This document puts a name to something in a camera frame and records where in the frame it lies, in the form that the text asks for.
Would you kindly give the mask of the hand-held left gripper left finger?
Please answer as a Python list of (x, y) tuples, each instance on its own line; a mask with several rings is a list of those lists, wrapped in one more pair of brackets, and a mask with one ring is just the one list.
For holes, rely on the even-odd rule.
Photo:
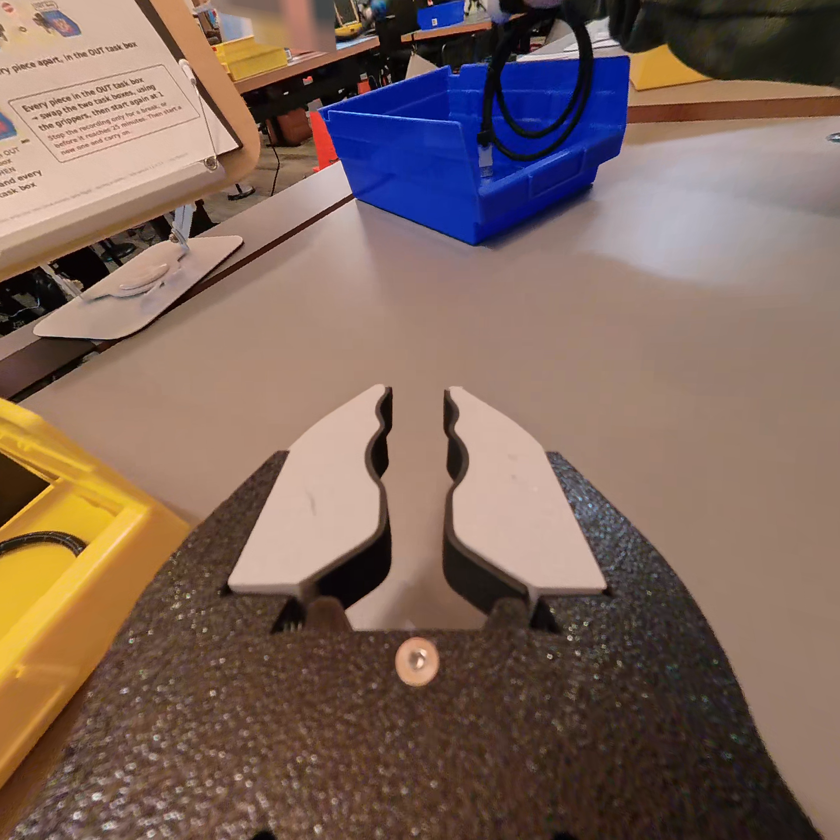
[(289, 448), (227, 578), (237, 595), (320, 597), (349, 608), (392, 565), (382, 482), (389, 466), (392, 388), (373, 385), (312, 425)]

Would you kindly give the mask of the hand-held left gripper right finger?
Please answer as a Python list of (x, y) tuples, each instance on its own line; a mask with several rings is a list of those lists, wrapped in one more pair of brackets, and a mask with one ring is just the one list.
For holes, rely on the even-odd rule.
[(444, 433), (443, 570), (456, 594), (486, 616), (505, 600), (536, 616), (549, 599), (608, 592), (535, 437), (456, 385), (444, 392)]

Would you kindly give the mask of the yellow plastic bin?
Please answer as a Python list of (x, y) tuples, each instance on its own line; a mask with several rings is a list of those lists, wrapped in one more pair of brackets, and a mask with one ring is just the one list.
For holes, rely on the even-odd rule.
[(636, 91), (679, 87), (709, 78), (679, 60), (666, 45), (629, 57), (629, 78)]
[(287, 52), (282, 47), (261, 45), (254, 36), (235, 38), (212, 45), (212, 50), (233, 81), (287, 67)]
[(190, 528), (1, 401), (1, 784), (76, 695)]

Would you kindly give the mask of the blue plastic bin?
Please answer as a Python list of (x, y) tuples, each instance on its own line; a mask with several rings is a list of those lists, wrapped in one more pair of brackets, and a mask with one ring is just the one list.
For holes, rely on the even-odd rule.
[(619, 155), (627, 126), (630, 59), (594, 60), (591, 95), (570, 137), (538, 161), (492, 151), (480, 175), (480, 118), (487, 65), (444, 67), (320, 113), (353, 195), (469, 245), (565, 203)]
[(423, 32), (465, 21), (465, 1), (416, 1), (415, 6), (417, 28)]

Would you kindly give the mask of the thin black cable silver plug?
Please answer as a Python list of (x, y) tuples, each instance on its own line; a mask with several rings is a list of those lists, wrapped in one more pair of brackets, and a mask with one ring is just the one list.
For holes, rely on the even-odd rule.
[[(512, 116), (506, 104), (501, 86), (501, 74), (512, 54), (516, 40), (530, 33), (534, 25), (560, 19), (570, 26), (579, 50), (577, 77), (573, 92), (560, 116), (541, 130), (523, 128)], [(486, 81), (482, 93), (479, 131), (476, 141), (478, 146), (479, 177), (483, 182), (491, 179), (494, 170), (493, 151), (497, 150), (509, 160), (530, 164), (540, 161), (555, 153), (570, 138), (583, 116), (583, 111), (592, 92), (594, 72), (594, 51), (592, 39), (585, 24), (574, 18), (563, 7), (530, 8), (514, 14), (514, 20), (506, 34), (500, 37), (495, 53), (487, 67)], [(521, 154), (510, 150), (498, 138), (493, 124), (494, 107), (498, 106), (500, 115), (509, 130), (525, 140), (542, 140), (556, 133), (556, 137), (544, 149), (530, 154)]]

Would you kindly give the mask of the person's right forearm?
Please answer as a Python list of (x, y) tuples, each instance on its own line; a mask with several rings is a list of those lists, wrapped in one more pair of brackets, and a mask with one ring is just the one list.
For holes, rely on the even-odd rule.
[(628, 53), (666, 46), (714, 80), (838, 88), (838, 1), (618, 1), (603, 11)]

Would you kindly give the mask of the grey desk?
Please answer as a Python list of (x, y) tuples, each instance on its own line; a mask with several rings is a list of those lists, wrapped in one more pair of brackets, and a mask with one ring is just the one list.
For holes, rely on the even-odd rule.
[(443, 393), (568, 459), (685, 582), (838, 838), (838, 118), (636, 124), (470, 247), (355, 200), (24, 399), (200, 521), (376, 383), (394, 560), (360, 627), (476, 627), (440, 568)]

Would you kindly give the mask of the silver board stand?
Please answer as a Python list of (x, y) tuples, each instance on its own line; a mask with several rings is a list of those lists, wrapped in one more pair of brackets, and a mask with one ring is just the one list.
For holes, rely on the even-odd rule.
[(168, 239), (38, 320), (41, 339), (114, 341), (148, 327), (244, 245), (239, 235), (186, 237), (193, 212), (175, 211)]

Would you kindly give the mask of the orange traffic cone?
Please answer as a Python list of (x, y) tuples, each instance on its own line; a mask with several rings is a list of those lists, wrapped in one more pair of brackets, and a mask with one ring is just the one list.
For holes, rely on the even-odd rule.
[(318, 162), (312, 171), (313, 173), (318, 173), (339, 162), (340, 158), (333, 146), (326, 122), (321, 116), (320, 111), (311, 110), (308, 112), (308, 116)]

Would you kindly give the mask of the instruction sheet on stand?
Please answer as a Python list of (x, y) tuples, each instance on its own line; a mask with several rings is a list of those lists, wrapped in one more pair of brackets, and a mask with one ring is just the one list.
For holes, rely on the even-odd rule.
[(119, 233), (133, 225), (165, 214), (179, 205), (220, 191), (251, 172), (258, 158), (258, 135), (243, 99), (207, 43), (185, 2), (139, 2), (152, 7), (151, 20), (164, 42), (183, 58), (182, 66), (197, 83), (198, 93), (240, 142), (236, 150), (213, 154), (204, 163), (192, 164), (145, 188), (134, 187), (117, 197), (44, 220), (2, 238), (2, 280), (19, 275), (81, 247)]

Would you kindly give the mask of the printed instruction sheet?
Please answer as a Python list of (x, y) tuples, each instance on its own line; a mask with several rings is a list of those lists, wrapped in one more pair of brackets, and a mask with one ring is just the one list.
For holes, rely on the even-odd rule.
[(240, 147), (153, 11), (2, 2), (2, 238)]

